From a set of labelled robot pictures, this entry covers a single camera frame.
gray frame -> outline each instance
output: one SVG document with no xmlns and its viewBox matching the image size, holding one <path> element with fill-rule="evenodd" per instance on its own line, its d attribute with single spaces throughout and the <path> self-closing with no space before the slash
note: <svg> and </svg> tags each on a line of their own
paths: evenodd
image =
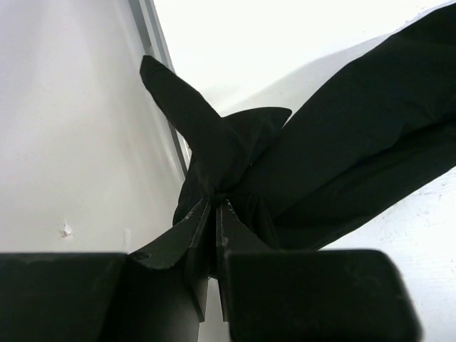
<svg viewBox="0 0 456 342">
<path fill-rule="evenodd" d="M 170 70 L 174 71 L 170 52 L 167 49 L 162 27 L 158 19 L 153 0 L 128 0 L 136 27 L 140 35 L 144 52 L 153 56 Z M 172 140 L 174 141 L 177 156 L 184 175 L 190 163 L 191 151 L 185 139 L 169 123 Z"/>
</svg>

black garment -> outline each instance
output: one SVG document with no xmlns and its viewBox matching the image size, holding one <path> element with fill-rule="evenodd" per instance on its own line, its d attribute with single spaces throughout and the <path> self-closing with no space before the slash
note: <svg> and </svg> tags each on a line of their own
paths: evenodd
<svg viewBox="0 0 456 342">
<path fill-rule="evenodd" d="M 456 5 L 349 63 L 290 111 L 220 118 L 150 56 L 141 76 L 193 151 L 174 223 L 227 196 L 274 248 L 317 249 L 456 165 Z"/>
</svg>

white backdrop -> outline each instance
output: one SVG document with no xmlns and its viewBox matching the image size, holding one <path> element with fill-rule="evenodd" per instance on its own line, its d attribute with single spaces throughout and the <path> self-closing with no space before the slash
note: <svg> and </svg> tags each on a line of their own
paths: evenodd
<svg viewBox="0 0 456 342">
<path fill-rule="evenodd" d="M 298 109 L 342 66 L 452 1 L 155 0 L 175 70 L 223 115 Z M 456 172 L 328 248 L 374 248 L 398 265 L 425 340 L 456 341 Z M 200 341 L 228 341 L 215 281 Z"/>
<path fill-rule="evenodd" d="M 124 0 L 0 1 L 0 251 L 133 251 L 182 171 Z"/>
</svg>

black plastic part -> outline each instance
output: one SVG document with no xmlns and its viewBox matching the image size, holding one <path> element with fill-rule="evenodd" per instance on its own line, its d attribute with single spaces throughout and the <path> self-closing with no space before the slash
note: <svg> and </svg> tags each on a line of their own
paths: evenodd
<svg viewBox="0 0 456 342">
<path fill-rule="evenodd" d="M 420 339 L 386 255 L 273 250 L 224 199 L 130 256 L 0 255 L 0 341 L 197 342 L 211 264 L 235 342 Z"/>
<path fill-rule="evenodd" d="M 0 341 L 97 341 L 125 258 L 0 255 Z"/>
<path fill-rule="evenodd" d="M 209 281 L 209 212 L 201 201 L 178 225 L 128 257 L 102 341 L 197 341 Z"/>
<path fill-rule="evenodd" d="M 399 274 L 376 251 L 227 255 L 232 340 L 420 340 Z"/>
</svg>

